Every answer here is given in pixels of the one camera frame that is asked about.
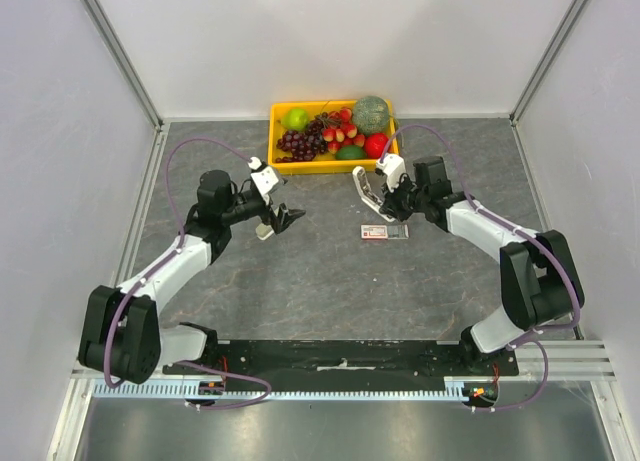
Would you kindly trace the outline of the green white stapler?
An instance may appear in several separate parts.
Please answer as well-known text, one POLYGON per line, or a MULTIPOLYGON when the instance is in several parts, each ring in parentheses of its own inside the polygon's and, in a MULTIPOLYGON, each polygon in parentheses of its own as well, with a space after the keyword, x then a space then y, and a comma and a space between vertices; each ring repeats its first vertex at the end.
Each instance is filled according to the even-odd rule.
POLYGON ((366 171, 362 166, 356 166, 352 171, 352 177, 356 190, 364 204, 378 214, 387 222, 394 222, 395 219, 382 212, 383 200, 373 192, 367 179, 366 171))

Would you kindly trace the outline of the red white staple box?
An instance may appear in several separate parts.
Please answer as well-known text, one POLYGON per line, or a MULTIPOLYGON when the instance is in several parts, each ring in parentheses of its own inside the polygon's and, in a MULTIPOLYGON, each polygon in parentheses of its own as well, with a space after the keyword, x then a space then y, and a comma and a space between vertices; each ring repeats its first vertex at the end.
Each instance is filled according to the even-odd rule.
POLYGON ((360 227, 363 240, 406 240, 409 229, 406 225, 367 225, 360 227))

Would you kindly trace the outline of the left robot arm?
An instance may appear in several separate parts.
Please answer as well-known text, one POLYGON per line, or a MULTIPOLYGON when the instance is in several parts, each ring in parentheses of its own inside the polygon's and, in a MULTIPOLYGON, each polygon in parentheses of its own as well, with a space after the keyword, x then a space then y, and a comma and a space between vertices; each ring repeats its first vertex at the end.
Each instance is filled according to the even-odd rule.
POLYGON ((90 293, 79 363, 101 372, 112 389, 125 382, 142 384, 157 368, 182 361, 198 374, 215 370, 220 352, 208 343, 211 329, 193 323, 163 329, 159 316, 193 277, 221 256, 234 225, 257 218, 256 235, 266 240, 304 215, 302 209, 274 205, 271 196, 283 183, 267 165, 252 170, 245 190, 225 171, 204 173, 196 203, 170 246, 132 278, 90 293))

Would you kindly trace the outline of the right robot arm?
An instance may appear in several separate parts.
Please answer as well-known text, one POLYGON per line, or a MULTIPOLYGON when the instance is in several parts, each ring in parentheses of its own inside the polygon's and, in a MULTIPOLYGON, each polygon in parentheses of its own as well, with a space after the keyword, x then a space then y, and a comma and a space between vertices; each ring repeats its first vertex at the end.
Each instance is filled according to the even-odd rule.
POLYGON ((514 349, 534 333, 558 329, 558 320, 580 319, 584 292, 566 237, 537 232, 488 210, 466 189, 455 191, 444 160, 426 157, 409 174, 404 159, 387 154, 376 163, 383 176, 382 214, 404 221, 414 214, 462 238, 499 266, 501 301, 485 319, 466 328, 458 362, 467 373, 483 373, 494 353, 514 349))

